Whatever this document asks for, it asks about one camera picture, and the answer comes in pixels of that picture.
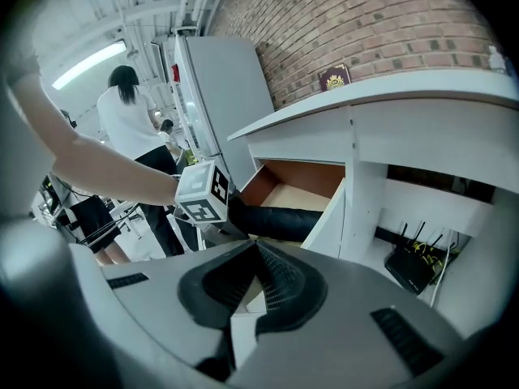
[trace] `white shirt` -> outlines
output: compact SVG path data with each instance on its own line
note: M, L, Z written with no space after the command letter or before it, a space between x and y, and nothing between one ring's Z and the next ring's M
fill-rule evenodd
M176 147L178 148L178 143L177 143L177 140L174 139L171 135L169 135L168 133L166 133L165 131L161 131L159 133L159 137L161 137L162 141L164 141L165 143L171 143L171 145L173 145L173 147ZM173 158L175 160L178 160L178 158L180 156L178 156L177 154L173 154L171 153L171 156L173 156Z
M140 85L135 87L134 104L122 102L118 87L109 88L97 101L101 129L115 150L132 160L165 145L148 116L155 108L148 89Z

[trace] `white refrigerator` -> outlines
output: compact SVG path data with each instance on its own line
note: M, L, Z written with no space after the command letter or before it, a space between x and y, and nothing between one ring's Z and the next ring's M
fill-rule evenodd
M255 163L245 139L227 137L274 112L254 45L237 37L177 36L169 60L180 78L177 111L186 114L198 152L223 165L241 190Z

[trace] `small box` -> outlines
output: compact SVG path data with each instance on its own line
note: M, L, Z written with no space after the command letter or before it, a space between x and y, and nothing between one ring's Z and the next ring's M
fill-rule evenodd
M175 202L195 224L227 221L229 176L214 160L186 167Z

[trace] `ceiling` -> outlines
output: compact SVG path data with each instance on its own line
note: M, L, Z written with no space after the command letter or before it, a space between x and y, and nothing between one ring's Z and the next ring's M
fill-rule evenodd
M214 2L208 0L204 7L201 28ZM195 0L188 2L187 22L194 3ZM126 33L119 5L127 24ZM79 132L109 141L100 130L96 103L107 89L111 71L123 64L136 69L141 84L149 87L163 115L177 120L170 89L157 78L150 43L157 36L171 34L179 6L180 0L48 0L38 16L32 40L45 89L53 102L77 121ZM65 71L119 39L127 43L126 52L94 66L60 91L52 88L51 83ZM134 61L127 59L130 47L139 51Z

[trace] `leg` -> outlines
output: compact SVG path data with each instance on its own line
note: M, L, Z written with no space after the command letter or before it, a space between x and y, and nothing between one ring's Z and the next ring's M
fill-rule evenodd
M141 204L140 208L143 210L149 227L158 240L165 256L169 257L183 254L184 249L182 244L169 224L164 208L162 206L151 206L147 204Z
M130 263L131 260L124 253L121 246L116 241L113 241L105 248L106 254L114 261L115 263Z
M95 256L96 256L97 262L100 265L113 265L114 264L114 261L112 261L112 259L110 259L110 257L106 254L105 250L98 250L95 253Z

